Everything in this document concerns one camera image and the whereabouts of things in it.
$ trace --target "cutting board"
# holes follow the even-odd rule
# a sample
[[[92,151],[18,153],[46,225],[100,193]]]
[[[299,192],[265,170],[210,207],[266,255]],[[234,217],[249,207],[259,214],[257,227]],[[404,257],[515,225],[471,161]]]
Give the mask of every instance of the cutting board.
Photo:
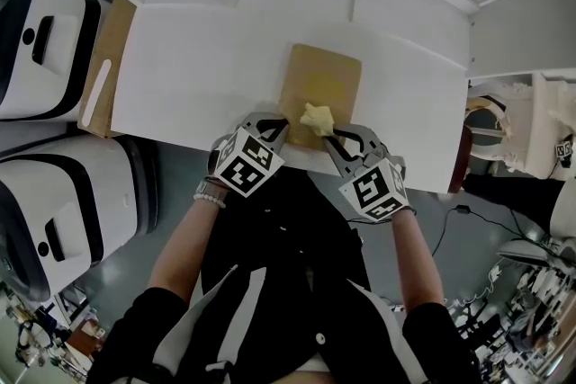
[[[282,93],[280,112],[290,122],[287,142],[325,150],[322,138],[300,124],[305,104],[328,106],[335,123],[349,123],[362,75],[362,62],[325,49],[296,44]]]

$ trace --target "white table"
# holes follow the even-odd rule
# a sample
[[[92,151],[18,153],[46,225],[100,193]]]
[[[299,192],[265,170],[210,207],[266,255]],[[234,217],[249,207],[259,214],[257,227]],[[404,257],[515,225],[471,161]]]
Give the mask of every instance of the white table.
[[[112,129],[210,149],[249,112],[277,112],[288,57],[300,42],[362,61],[352,122],[370,127],[394,155],[404,156],[407,187],[446,192],[464,119],[467,80],[455,61],[466,60],[468,25],[462,12],[437,2],[408,3],[428,5],[423,12],[391,0],[374,24],[366,20],[366,8],[374,9],[369,0],[139,7]],[[431,27],[441,40],[428,31],[417,43],[418,29]],[[338,174],[326,153],[285,145],[281,156],[289,166]]]

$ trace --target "floor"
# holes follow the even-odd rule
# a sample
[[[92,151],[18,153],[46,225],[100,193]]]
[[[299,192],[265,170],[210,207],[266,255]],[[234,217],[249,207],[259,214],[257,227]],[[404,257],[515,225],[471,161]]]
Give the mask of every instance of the floor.
[[[174,228],[193,202],[194,191],[205,174],[207,153],[158,143],[160,219],[157,229],[144,237],[133,238],[103,263],[87,272],[79,281],[88,294],[102,325],[109,329],[123,316],[132,301],[145,290],[152,266]],[[355,213],[338,192],[341,178],[326,174],[310,174],[319,189],[338,207],[344,216]],[[411,205],[418,212],[418,221],[430,247],[436,246],[442,233],[445,214],[457,204],[509,228],[514,221],[500,206],[475,198],[465,192],[453,196],[409,191]],[[529,228],[527,219],[520,225]],[[364,240],[364,259],[373,291],[380,296],[401,302],[401,288],[390,225],[357,225]],[[458,298],[469,299],[489,284],[488,272],[499,260],[496,250],[513,236],[503,228],[490,225],[473,215],[451,213],[442,245],[436,253],[445,296],[451,305]],[[492,315],[499,304],[508,300],[524,267],[510,263],[495,284],[490,296]]]

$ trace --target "white appliance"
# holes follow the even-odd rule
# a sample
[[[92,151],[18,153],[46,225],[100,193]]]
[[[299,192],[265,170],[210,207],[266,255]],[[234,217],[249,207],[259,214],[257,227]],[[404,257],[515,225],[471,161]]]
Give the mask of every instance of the white appliance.
[[[154,228],[152,147],[83,135],[0,160],[0,278],[42,302]]]
[[[103,0],[0,0],[0,120],[75,121]]]

